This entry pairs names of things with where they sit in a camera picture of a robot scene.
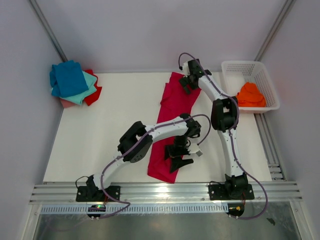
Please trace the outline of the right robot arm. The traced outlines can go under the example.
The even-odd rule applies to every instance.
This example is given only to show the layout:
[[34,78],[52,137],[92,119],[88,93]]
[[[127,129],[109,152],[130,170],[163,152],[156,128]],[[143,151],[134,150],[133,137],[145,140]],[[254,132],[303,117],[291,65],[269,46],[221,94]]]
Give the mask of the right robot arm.
[[198,59],[178,64],[183,72],[179,82],[187,94],[201,89],[212,101],[211,125],[217,131],[225,159],[224,193],[231,200],[239,200],[248,189],[247,174],[237,158],[237,125],[239,108],[235,97],[228,96],[215,82],[212,73],[204,70]]

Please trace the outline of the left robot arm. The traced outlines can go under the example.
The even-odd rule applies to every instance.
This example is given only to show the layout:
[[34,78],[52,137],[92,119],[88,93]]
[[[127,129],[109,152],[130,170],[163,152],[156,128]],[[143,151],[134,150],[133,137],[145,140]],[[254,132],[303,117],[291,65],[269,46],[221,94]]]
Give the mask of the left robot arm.
[[201,125],[187,113],[154,125],[144,125],[141,121],[135,122],[120,138],[113,160],[100,174],[88,177],[87,196],[94,201],[101,200],[113,173],[127,164],[142,160],[153,144],[171,137],[174,138],[173,144],[167,143],[163,151],[164,159],[171,159],[169,172],[173,173],[181,167],[192,164],[194,162],[192,159],[183,160],[182,157],[194,153],[188,139],[198,138],[200,132]]

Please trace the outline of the magenta t shirt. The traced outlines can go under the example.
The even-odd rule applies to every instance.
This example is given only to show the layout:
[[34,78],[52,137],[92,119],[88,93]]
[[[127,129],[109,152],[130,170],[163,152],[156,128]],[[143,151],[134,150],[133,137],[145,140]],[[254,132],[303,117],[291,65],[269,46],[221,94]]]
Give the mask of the magenta t shirt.
[[[179,80],[183,75],[173,72],[169,82],[165,84],[162,99],[160,101],[160,110],[157,118],[158,123],[172,120],[181,114],[190,114],[193,105],[201,93],[197,88],[190,94],[186,93]],[[165,146],[174,143],[174,138],[166,138],[152,145],[147,175],[166,183],[175,183],[178,171],[171,173],[170,167],[172,161],[165,159]]]

